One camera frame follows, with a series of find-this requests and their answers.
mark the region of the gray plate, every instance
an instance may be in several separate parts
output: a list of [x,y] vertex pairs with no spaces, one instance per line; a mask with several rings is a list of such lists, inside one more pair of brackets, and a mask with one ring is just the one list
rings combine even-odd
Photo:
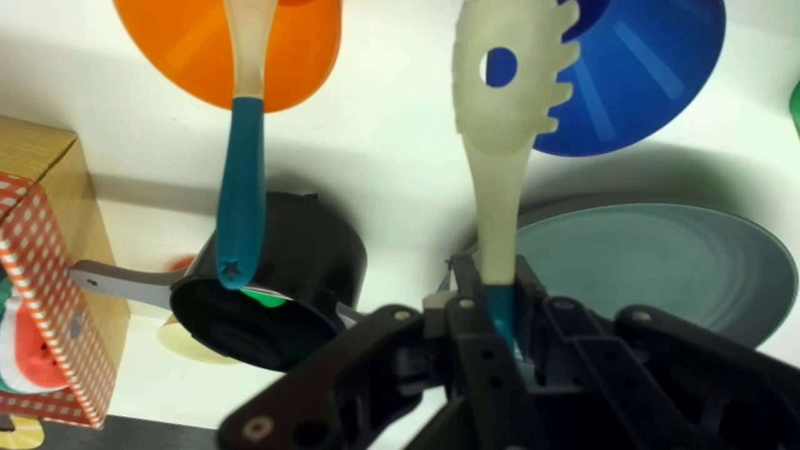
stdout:
[[522,216],[519,251],[552,295],[605,318],[652,305],[754,346],[797,289],[796,263],[769,230],[676,203],[545,206]]

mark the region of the blue bowl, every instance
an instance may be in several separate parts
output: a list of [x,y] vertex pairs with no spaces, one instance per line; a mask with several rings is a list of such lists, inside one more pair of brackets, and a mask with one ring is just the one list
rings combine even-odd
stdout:
[[[551,110],[559,133],[536,150],[604,154],[646,139],[704,90],[725,38],[722,0],[577,0],[581,60],[561,71],[576,95]],[[512,78],[507,58],[489,58],[489,84]]]

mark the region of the red checkered pattern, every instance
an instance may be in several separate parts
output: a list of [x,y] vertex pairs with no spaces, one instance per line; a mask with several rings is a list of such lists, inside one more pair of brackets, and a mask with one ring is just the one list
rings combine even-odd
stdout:
[[101,428],[115,366],[71,283],[71,256],[45,193],[7,174],[0,174],[0,263],[71,379],[69,389],[51,395],[0,391],[0,413]]

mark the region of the blue handle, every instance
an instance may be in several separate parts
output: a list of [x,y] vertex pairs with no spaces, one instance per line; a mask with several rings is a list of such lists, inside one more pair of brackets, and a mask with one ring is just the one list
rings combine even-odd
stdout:
[[262,148],[262,99],[235,96],[215,246],[217,278],[229,289],[246,288],[260,263],[267,220]]

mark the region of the cardboard box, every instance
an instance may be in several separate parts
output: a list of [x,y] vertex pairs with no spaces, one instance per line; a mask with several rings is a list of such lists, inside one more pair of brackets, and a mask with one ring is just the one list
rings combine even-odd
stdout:
[[0,118],[0,265],[71,379],[51,395],[0,391],[0,413],[84,428],[106,419],[130,310],[79,289],[75,259],[112,263],[79,134]]

